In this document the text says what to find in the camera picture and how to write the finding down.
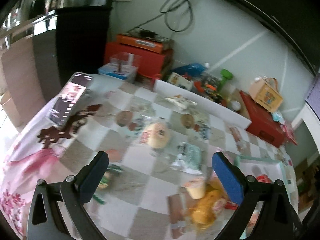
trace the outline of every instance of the snack package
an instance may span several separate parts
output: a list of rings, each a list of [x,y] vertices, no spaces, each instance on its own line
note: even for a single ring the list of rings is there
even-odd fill
[[[189,81],[175,72],[173,72],[168,78],[168,83],[188,91],[190,91],[193,86],[193,81]]]
[[[196,106],[197,103],[184,98],[182,95],[176,95],[174,97],[165,98],[165,100],[175,104],[181,111],[187,110],[192,106]]]
[[[145,103],[139,98],[134,99],[126,110],[115,114],[114,122],[117,132],[126,142],[132,143],[140,136],[143,129],[151,123],[155,116],[155,110],[152,103]]]
[[[186,173],[203,175],[201,165],[201,150],[198,146],[181,142],[178,146],[179,153],[171,168]]]
[[[245,141],[242,139],[242,136],[236,127],[229,127],[229,130],[236,141],[237,149],[239,152],[242,152],[246,148]]]
[[[262,174],[257,177],[258,182],[264,182],[264,183],[273,183],[272,180],[267,176],[267,174]]]
[[[288,121],[284,121],[284,125],[281,125],[281,128],[285,132],[287,140],[289,142],[292,142],[294,145],[298,145],[291,123]]]
[[[101,181],[99,182],[98,188],[93,195],[93,199],[96,200],[99,204],[104,205],[105,201],[103,200],[102,194],[104,194],[104,191],[108,187],[110,187],[114,179],[114,176],[118,176],[122,172],[123,172],[123,169],[119,165],[112,164],[112,163],[109,164],[109,167],[104,173]]]
[[[162,118],[154,118],[142,131],[137,143],[148,145],[153,149],[166,147],[171,139],[169,125]]]
[[[275,111],[274,113],[271,113],[272,119],[275,122],[279,122],[280,124],[284,124],[284,118],[279,110]]]
[[[198,230],[209,228],[227,203],[226,194],[218,184],[207,184],[205,196],[189,209],[192,223]]]

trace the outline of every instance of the small cardboard box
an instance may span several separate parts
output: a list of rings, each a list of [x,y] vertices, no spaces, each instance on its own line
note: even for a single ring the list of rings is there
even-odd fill
[[[276,88],[272,87],[270,83],[264,79],[253,83],[249,88],[249,94],[252,99],[270,113],[277,111],[283,102],[282,96],[277,91],[277,81],[276,79],[273,80],[275,80]]]

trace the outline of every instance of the blue gripper pad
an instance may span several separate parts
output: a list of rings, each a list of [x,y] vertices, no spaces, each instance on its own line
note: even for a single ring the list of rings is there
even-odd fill
[[[212,168],[221,181],[230,200],[240,205],[244,198],[244,187],[233,173],[233,169],[237,167],[234,167],[222,152],[217,152],[212,156]]]

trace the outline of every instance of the wall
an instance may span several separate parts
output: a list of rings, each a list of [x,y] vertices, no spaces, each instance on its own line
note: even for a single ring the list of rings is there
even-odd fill
[[[117,2],[112,14],[112,34],[125,32],[159,14],[165,0],[133,0]],[[226,68],[234,74],[233,85],[248,90],[253,79],[260,75],[275,77],[284,97],[281,106],[284,116],[292,120],[301,109],[304,95],[313,76],[302,62],[272,32],[257,20],[223,0],[192,0],[195,21],[183,33],[173,35],[176,65],[209,62],[220,76]],[[185,26],[187,15],[169,17],[170,22]],[[144,28],[165,37],[172,32],[160,18]]]
[[[294,167],[300,164],[304,159],[307,159],[307,161],[309,159],[311,160],[315,152],[318,153],[316,144],[304,122],[302,122],[295,130],[295,136],[297,138],[298,145],[295,146],[293,144],[287,144],[285,147],[286,152],[292,159]]]

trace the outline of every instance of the orange box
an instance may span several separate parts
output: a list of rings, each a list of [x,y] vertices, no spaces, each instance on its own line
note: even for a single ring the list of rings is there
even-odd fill
[[[162,54],[167,49],[172,49],[173,46],[173,40],[160,36],[156,36],[154,40],[151,40],[130,36],[129,34],[118,34],[117,42],[142,49],[147,49],[159,54]]]

